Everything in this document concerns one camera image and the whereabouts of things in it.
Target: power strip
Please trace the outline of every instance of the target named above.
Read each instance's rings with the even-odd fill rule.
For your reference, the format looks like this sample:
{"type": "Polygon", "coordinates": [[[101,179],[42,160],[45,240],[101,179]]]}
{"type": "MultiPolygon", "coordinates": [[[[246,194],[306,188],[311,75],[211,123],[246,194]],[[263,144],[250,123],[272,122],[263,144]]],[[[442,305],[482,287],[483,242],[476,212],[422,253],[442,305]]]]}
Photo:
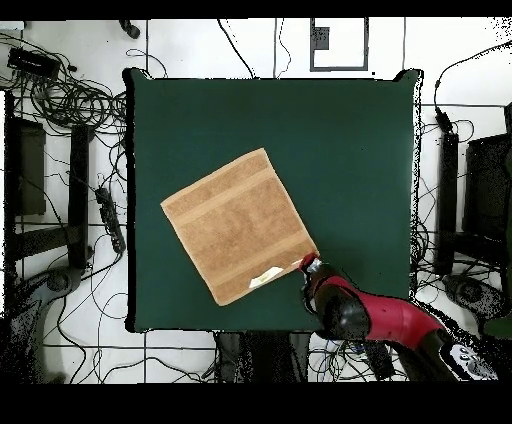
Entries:
{"type": "Polygon", "coordinates": [[[110,235],[112,241],[112,248],[114,252],[121,254],[126,250],[126,243],[124,241],[121,226],[117,219],[116,207],[112,201],[112,197],[107,189],[101,187],[94,191],[96,194],[96,201],[101,206],[100,215],[101,220],[105,224],[105,228],[110,235]]]}

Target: white floor tile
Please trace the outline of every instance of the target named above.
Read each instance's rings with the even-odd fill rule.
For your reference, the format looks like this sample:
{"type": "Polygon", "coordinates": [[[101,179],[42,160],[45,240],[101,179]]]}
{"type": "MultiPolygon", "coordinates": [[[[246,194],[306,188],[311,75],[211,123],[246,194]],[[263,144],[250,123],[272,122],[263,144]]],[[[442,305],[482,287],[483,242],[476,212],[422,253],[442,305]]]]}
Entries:
{"type": "Polygon", "coordinates": [[[215,348],[213,334],[207,331],[155,330],[147,334],[147,346],[215,348]]]}
{"type": "MultiPolygon", "coordinates": [[[[215,352],[211,350],[181,351],[147,349],[147,357],[156,357],[171,367],[202,375],[212,364],[215,358],[215,352]]],[[[148,383],[171,383],[176,380],[176,382],[188,383],[193,381],[186,375],[184,376],[182,372],[166,368],[153,359],[147,361],[146,367],[146,381],[148,383]]]]}
{"type": "MultiPolygon", "coordinates": [[[[143,365],[139,364],[125,369],[113,369],[119,366],[132,365],[141,362],[144,359],[142,349],[101,349],[101,356],[97,349],[85,348],[86,361],[80,368],[80,371],[73,380],[73,384],[135,384],[144,381],[143,365]]],[[[69,383],[80,367],[83,360],[83,353],[75,347],[46,347],[44,359],[48,374],[55,375],[64,373],[66,375],[65,383],[69,383]]]]}

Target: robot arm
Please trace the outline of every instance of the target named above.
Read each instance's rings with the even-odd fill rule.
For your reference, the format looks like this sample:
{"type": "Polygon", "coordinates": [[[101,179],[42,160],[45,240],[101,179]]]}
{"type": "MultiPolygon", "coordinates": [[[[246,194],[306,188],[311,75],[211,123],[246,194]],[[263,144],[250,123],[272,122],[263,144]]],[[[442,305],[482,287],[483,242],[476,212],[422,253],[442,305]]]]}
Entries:
{"type": "Polygon", "coordinates": [[[362,292],[314,254],[299,269],[305,307],[322,323],[321,337],[386,341],[397,347],[411,379],[497,379],[471,348],[455,343],[439,321],[412,303],[362,292]]]}

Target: green tabletop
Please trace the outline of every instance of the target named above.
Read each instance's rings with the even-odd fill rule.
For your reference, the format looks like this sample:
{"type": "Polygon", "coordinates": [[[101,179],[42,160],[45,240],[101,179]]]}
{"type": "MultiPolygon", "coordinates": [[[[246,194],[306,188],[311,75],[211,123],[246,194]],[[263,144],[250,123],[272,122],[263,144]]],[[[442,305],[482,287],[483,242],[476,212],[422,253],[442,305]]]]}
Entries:
{"type": "Polygon", "coordinates": [[[160,207],[261,147],[322,258],[362,290],[406,299],[417,78],[151,80],[127,71],[135,157],[127,327],[318,329],[298,271],[218,306],[160,207]]]}

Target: chair leg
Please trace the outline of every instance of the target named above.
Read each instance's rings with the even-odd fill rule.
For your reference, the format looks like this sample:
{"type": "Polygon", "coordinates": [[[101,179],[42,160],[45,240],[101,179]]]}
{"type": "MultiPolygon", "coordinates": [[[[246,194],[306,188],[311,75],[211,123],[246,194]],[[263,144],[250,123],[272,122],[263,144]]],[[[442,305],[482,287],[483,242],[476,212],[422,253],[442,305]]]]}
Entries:
{"type": "Polygon", "coordinates": [[[140,29],[135,25],[132,25],[130,21],[119,21],[121,28],[126,32],[131,38],[136,40],[140,36],[140,29]]]}

